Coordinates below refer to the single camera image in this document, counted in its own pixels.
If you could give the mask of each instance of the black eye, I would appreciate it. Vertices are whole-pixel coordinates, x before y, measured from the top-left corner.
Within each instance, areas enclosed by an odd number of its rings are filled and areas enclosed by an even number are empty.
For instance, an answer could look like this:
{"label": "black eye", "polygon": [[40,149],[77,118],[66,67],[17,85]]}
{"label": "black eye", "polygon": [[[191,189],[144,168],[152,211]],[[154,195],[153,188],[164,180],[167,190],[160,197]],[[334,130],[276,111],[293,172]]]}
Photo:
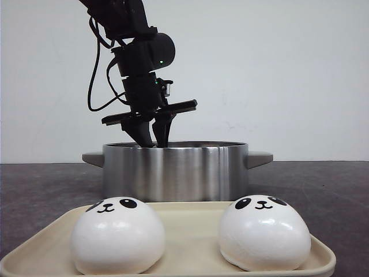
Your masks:
{"label": "black eye", "polygon": [[274,203],[277,203],[277,204],[280,204],[280,205],[283,205],[283,206],[287,206],[287,203],[278,199],[278,198],[275,198],[275,197],[268,197],[269,200],[273,201]]}
{"label": "black eye", "polygon": [[122,206],[125,206],[126,208],[130,208],[133,209],[135,207],[137,207],[137,203],[131,199],[121,199],[121,201],[119,201],[119,203]]}
{"label": "black eye", "polygon": [[98,205],[100,205],[103,201],[104,201],[104,200],[101,200],[101,201],[97,202],[96,204],[92,205],[91,207],[89,207],[89,208],[86,210],[86,212],[88,212],[88,211],[92,210],[93,208],[97,207],[97,206],[98,206]]}
{"label": "black eye", "polygon": [[246,207],[247,205],[249,205],[249,203],[251,202],[251,199],[250,198],[244,198],[244,199],[241,199],[240,201],[238,201],[236,203],[236,209],[242,209],[244,207]]}

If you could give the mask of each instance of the table surface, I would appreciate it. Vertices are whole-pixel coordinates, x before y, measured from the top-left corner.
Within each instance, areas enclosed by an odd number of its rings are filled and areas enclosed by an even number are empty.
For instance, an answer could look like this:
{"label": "table surface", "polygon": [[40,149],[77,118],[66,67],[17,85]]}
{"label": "table surface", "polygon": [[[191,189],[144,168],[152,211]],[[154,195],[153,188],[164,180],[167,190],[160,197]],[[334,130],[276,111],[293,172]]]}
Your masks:
{"label": "table surface", "polygon": [[[0,259],[65,212],[102,198],[102,170],[83,163],[1,165]],[[369,162],[272,162],[249,194],[284,199],[337,257],[333,276],[369,272]]]}

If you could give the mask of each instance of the steamed bun toy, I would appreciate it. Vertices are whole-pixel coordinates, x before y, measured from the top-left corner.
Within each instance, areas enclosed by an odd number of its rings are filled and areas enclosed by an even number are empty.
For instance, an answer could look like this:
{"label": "steamed bun toy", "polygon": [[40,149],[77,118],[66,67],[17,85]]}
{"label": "steamed bun toy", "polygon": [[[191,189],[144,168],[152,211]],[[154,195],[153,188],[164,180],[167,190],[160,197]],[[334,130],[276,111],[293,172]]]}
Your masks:
{"label": "steamed bun toy", "polygon": [[71,234],[74,264],[83,274],[137,274],[164,253],[164,226],[147,204],[113,197],[89,207]]}
{"label": "steamed bun toy", "polygon": [[286,202],[252,195],[224,211],[219,244],[223,257],[243,270],[293,270],[307,259],[311,239],[304,220]]}

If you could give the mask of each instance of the pot handle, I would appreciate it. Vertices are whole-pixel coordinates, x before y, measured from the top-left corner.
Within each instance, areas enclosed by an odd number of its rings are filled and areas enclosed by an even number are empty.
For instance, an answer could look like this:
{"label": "pot handle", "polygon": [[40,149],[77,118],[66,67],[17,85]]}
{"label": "pot handle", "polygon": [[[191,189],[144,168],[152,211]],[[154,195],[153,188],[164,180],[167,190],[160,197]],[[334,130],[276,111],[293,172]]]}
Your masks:
{"label": "pot handle", "polygon": [[92,152],[82,154],[82,160],[94,166],[104,166],[104,154],[102,152]]}
{"label": "pot handle", "polygon": [[253,169],[273,161],[273,154],[268,152],[249,151],[246,159],[246,168]]}

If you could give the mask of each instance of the white wall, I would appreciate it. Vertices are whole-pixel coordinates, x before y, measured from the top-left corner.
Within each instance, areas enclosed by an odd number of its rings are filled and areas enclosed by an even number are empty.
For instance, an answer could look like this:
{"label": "white wall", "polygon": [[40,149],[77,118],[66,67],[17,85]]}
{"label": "white wall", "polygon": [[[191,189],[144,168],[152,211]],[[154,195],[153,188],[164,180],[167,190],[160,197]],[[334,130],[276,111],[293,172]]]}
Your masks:
{"label": "white wall", "polygon": [[[150,25],[176,45],[170,102],[197,99],[171,140],[227,140],[275,160],[369,160],[369,1],[146,0]],[[78,0],[3,0],[1,162],[79,162],[130,141],[92,113],[96,54]],[[93,105],[111,99],[105,50]],[[118,70],[112,70],[122,88]]]}

